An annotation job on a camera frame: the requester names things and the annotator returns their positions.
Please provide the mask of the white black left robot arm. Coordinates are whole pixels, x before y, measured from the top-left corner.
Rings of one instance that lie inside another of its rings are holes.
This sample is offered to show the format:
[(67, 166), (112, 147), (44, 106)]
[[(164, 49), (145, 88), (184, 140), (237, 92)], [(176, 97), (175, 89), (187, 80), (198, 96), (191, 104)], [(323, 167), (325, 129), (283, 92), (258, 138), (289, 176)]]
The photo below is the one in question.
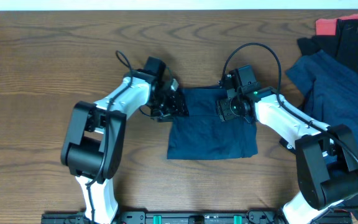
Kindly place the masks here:
[(165, 120), (184, 113), (178, 82), (163, 72), (131, 70), (108, 96), (74, 106), (60, 160), (80, 184), (86, 223), (112, 223), (118, 211), (113, 180), (121, 163), (127, 120), (142, 106)]

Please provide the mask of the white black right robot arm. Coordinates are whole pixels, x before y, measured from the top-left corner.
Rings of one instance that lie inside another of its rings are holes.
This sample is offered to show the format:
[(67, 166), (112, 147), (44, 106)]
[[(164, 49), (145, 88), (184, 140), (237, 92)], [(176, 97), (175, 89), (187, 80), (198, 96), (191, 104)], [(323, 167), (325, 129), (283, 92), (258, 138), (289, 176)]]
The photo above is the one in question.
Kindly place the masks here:
[(357, 146), (347, 126), (330, 126), (311, 118), (272, 87), (240, 86), (216, 104), (221, 121), (259, 122), (295, 148), (300, 191), (268, 222), (317, 223), (358, 195)]

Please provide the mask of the navy blue shorts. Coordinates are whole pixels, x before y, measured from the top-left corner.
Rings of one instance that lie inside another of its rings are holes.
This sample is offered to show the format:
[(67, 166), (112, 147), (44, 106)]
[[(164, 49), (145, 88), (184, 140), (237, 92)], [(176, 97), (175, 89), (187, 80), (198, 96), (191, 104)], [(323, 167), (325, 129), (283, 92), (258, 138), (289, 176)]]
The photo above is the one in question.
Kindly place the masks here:
[(223, 160), (258, 154), (254, 123), (249, 124), (240, 118), (220, 120), (216, 103), (227, 98), (225, 90), (184, 88), (181, 92), (189, 115), (174, 118), (167, 159)]

